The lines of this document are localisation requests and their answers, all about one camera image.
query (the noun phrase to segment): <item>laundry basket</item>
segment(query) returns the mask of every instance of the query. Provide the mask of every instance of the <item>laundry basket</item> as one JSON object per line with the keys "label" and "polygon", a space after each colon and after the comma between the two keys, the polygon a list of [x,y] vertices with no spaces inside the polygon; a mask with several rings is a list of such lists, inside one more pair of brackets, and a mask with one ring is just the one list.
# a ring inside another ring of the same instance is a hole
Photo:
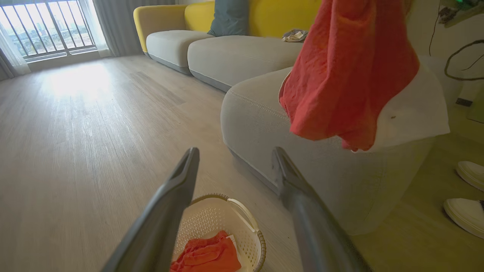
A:
{"label": "laundry basket", "polygon": [[235,237],[243,262],[240,271],[260,271],[266,258],[266,243],[256,219],[242,203],[220,194],[199,197],[185,209],[172,259],[183,252],[189,240],[210,238],[221,230]]}

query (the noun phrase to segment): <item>blue pillow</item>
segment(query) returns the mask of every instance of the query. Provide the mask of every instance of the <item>blue pillow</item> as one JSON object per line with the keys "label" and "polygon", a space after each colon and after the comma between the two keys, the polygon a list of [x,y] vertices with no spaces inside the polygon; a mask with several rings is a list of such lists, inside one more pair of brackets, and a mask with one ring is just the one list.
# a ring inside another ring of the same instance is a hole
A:
{"label": "blue pillow", "polygon": [[248,35],[249,0],[215,0],[213,16],[210,35]]}

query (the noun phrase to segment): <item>white sneaker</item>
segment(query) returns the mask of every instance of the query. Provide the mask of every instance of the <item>white sneaker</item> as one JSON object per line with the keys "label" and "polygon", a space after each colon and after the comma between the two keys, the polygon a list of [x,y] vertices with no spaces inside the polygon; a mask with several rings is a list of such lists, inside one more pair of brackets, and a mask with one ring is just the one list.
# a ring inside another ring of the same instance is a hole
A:
{"label": "white sneaker", "polygon": [[459,162],[456,171],[463,180],[484,192],[484,166],[472,162]]}
{"label": "white sneaker", "polygon": [[484,239],[484,201],[451,198],[444,202],[444,210],[459,227]]}

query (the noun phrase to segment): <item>red cloth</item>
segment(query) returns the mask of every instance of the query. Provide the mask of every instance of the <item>red cloth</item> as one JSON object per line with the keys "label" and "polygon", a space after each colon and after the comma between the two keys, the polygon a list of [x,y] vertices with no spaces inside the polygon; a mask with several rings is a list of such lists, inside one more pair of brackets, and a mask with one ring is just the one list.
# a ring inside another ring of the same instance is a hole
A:
{"label": "red cloth", "polygon": [[294,134],[368,150],[380,111],[419,65],[402,1],[323,0],[279,102]]}
{"label": "red cloth", "polygon": [[221,230],[212,238],[188,241],[170,272],[235,272],[241,267],[232,240]]}

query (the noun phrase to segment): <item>city view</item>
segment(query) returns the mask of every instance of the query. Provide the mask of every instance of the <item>city view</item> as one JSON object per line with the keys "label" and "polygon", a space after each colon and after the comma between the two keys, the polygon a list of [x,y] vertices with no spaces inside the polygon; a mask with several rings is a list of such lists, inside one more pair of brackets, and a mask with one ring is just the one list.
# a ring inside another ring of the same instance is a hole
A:
{"label": "city view", "polygon": [[24,57],[93,46],[75,0],[2,6],[0,24]]}

